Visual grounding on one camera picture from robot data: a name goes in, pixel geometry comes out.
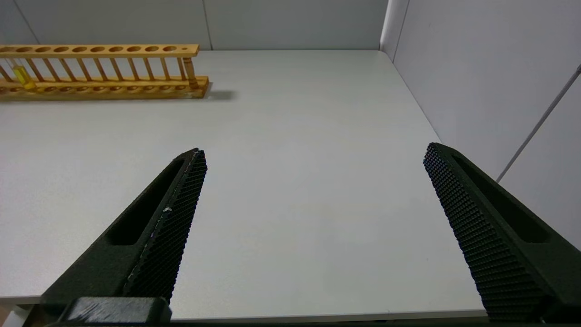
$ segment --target yellow liquid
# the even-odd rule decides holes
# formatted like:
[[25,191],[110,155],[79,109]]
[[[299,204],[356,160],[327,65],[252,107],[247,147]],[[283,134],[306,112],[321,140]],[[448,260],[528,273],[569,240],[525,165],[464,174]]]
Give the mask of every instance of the yellow liquid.
[[20,81],[20,84],[22,84],[22,86],[26,90],[36,88],[36,84],[34,83],[32,78],[30,78],[30,75],[28,74],[24,66],[14,66],[12,67],[12,70],[14,71],[16,78],[18,78],[18,81]]

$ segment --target wooden dowel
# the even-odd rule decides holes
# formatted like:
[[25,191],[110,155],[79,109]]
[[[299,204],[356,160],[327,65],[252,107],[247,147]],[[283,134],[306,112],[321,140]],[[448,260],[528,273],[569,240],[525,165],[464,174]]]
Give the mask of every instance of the wooden dowel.
[[107,75],[105,75],[105,70],[103,70],[103,66],[101,66],[99,58],[93,58],[93,60],[95,61],[95,65],[97,65],[97,70],[99,71],[99,74],[101,74],[103,81],[108,81],[109,79],[107,78]]
[[185,81],[184,64],[181,62],[181,58],[176,58],[178,61],[178,67],[180,68],[180,75],[182,76],[182,81]]
[[38,68],[36,67],[36,65],[34,64],[32,59],[26,59],[26,62],[28,63],[28,65],[30,66],[30,69],[33,70],[34,74],[36,75],[36,77],[38,78],[38,81],[44,81],[44,78],[42,77],[42,75],[40,74],[40,72],[38,71]]
[[135,78],[136,81],[138,81],[139,74],[137,73],[137,70],[135,69],[135,63],[133,62],[133,58],[127,58],[127,61],[129,61],[129,66],[131,67],[131,72],[133,72],[133,77]]
[[10,76],[8,76],[8,73],[6,73],[6,71],[4,70],[4,67],[0,66],[0,74],[2,74],[2,76],[4,77],[4,79],[6,81],[13,81]]
[[83,71],[83,74],[85,75],[85,78],[87,79],[87,81],[93,81],[93,79],[91,78],[91,74],[89,74],[89,71],[87,70],[87,67],[85,66],[85,63],[83,62],[83,59],[77,58],[77,62],[78,62],[78,65],[81,67],[81,70]]
[[191,88],[198,88],[196,74],[193,71],[192,58],[184,58],[185,71],[188,73],[188,82]]
[[165,58],[159,58],[159,60],[162,62],[162,68],[163,68],[163,74],[166,76],[166,80],[170,80],[170,73],[167,71],[167,64],[166,64],[166,59]]
[[69,64],[67,64],[66,61],[64,61],[64,59],[59,59],[60,64],[63,65],[64,71],[67,72],[67,75],[69,75],[69,77],[71,78],[71,81],[77,81],[77,79],[74,77],[73,72],[71,72],[71,69],[69,67]]
[[149,80],[154,81],[153,72],[151,71],[151,66],[149,66],[149,60],[144,58],[145,69],[147,69],[147,74],[149,75]]
[[115,74],[117,74],[117,78],[119,81],[123,81],[123,75],[121,75],[121,70],[119,70],[119,66],[117,66],[115,58],[109,58],[109,60],[111,60],[111,65],[113,65],[113,69],[115,70]]
[[43,58],[42,61],[44,61],[44,64],[46,65],[46,68],[48,68],[48,71],[51,73],[52,78],[54,78],[55,81],[60,81],[60,77],[58,74],[56,74],[55,69],[52,67],[51,62],[48,61],[47,58]]

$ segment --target white wall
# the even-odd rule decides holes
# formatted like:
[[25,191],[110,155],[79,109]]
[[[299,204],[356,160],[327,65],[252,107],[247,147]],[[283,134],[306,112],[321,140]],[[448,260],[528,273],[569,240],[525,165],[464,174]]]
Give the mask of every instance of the white wall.
[[395,58],[409,3],[410,0],[390,0],[388,2],[386,19],[383,23],[381,39],[379,40],[379,49],[385,52],[392,62],[393,58]]
[[581,250],[580,104],[577,79],[500,184]]
[[0,0],[0,44],[38,44],[13,0]]
[[198,43],[202,0],[16,0],[42,44]]
[[394,64],[440,139],[497,178],[581,59],[581,1],[410,0]]
[[206,0],[215,50],[374,49],[387,0]]
[[[198,43],[201,49],[378,49],[388,0],[0,0],[43,44]],[[0,15],[7,13],[0,10]],[[0,25],[20,42],[21,29]]]

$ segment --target wooden test tube rack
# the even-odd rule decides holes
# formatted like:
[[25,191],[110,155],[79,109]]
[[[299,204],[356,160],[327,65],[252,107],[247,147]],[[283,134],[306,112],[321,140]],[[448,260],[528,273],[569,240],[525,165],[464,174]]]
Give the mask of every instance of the wooden test tube rack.
[[[0,101],[203,98],[209,79],[195,75],[192,58],[198,50],[197,44],[0,45],[0,64],[13,59],[26,62],[36,85],[25,90],[7,72],[8,66],[0,65]],[[159,58],[164,76],[154,76],[152,58]],[[55,61],[49,59],[57,59],[66,76],[58,75]],[[72,72],[71,59],[81,75]],[[96,76],[87,69],[90,61],[99,72]],[[115,74],[106,74],[104,61],[110,62]],[[130,76],[122,74],[122,61],[131,68]],[[146,75],[138,73],[136,61],[145,65]],[[40,65],[50,74],[42,74]],[[180,76],[170,76],[168,65],[177,65]]]

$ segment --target white table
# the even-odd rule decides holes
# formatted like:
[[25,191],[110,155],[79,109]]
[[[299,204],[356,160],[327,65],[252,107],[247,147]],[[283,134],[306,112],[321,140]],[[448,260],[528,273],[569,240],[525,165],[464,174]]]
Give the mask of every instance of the white table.
[[176,155],[209,170],[173,318],[485,315],[376,51],[202,52],[208,99],[0,103],[0,303],[35,303]]

